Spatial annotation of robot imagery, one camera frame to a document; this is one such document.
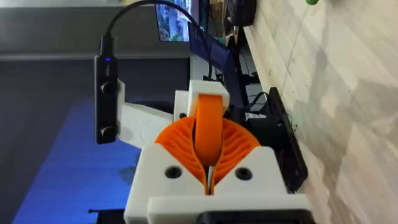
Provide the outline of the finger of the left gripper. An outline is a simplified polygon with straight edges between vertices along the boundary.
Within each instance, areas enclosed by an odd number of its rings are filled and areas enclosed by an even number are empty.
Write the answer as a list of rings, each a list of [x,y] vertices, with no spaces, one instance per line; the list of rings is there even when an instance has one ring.
[[[225,112],[229,106],[229,93],[220,82],[190,80],[188,88],[187,115],[195,114],[199,95],[215,95],[222,99],[222,109]]]

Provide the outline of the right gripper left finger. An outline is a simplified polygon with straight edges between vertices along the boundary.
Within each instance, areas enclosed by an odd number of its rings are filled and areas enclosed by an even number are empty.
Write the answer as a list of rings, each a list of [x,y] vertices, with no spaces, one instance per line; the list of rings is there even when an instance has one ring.
[[[207,193],[207,178],[194,150],[193,117],[168,125],[139,157],[124,210],[124,221],[196,223]]]

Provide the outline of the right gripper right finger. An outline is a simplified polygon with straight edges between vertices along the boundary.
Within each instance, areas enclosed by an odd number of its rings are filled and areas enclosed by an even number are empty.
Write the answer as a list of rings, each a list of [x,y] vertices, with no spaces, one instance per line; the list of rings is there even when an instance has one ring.
[[[222,148],[213,172],[214,195],[285,193],[274,152],[239,124],[223,120]]]

